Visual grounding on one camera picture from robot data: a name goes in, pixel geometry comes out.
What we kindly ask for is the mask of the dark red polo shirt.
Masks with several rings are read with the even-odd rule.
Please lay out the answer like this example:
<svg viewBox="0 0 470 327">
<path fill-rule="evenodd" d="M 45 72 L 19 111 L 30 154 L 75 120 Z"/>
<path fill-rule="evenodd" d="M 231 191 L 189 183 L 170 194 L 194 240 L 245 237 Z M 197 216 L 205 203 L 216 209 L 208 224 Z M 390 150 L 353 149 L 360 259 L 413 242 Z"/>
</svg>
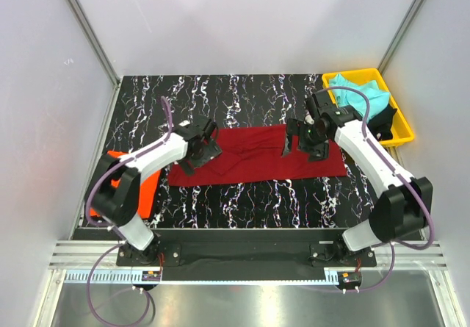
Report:
<svg viewBox="0 0 470 327">
<path fill-rule="evenodd" d="M 217 144 L 222 153 L 191 176 L 172 166 L 168 183 L 176 187 L 237 184 L 270 180 L 346 176 L 339 147 L 329 142 L 327 159 L 310 162 L 302 151 L 282 155 L 284 125 L 221 129 Z"/>
</svg>

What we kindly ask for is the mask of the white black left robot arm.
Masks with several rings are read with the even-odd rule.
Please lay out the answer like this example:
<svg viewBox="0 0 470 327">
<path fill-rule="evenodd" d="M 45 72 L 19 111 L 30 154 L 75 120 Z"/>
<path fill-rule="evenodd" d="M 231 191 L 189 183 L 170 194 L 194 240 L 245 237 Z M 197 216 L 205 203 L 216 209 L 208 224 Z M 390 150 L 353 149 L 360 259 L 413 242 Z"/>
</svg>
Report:
<svg viewBox="0 0 470 327">
<path fill-rule="evenodd" d="M 104 154 L 98 161 L 85 195 L 85 213 L 93 209 L 115 230 L 142 265 L 162 258 L 160 239 L 138 214 L 141 185 L 156 172 L 176 163 L 192 176 L 197 168 L 221 155 L 213 134 L 217 124 L 182 123 L 153 143 L 130 154 Z"/>
</svg>

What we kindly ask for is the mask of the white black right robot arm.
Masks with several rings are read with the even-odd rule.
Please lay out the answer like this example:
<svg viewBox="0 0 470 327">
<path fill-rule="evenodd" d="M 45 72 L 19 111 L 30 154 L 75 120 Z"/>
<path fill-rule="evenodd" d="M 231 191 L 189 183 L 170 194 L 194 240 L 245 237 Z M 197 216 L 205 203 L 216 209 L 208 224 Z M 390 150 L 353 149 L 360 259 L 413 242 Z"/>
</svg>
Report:
<svg viewBox="0 0 470 327">
<path fill-rule="evenodd" d="M 402 237 L 423 228 L 433 231 L 430 217 L 433 197 L 431 182 L 425 177 L 416 178 L 398 164 L 373 138 L 363 121 L 337 123 L 322 117 L 308 124 L 288 119 L 283 154 L 291 151 L 293 137 L 299 138 L 299 149 L 305 153 L 328 140 L 334 141 L 353 158 L 377 196 L 369 217 L 345 230 L 328 246 L 327 260 L 347 266 L 366 249 L 387 243 L 397 242 L 417 251 L 423 251 L 433 244 L 433 233 L 422 245 L 402 240 Z"/>
</svg>

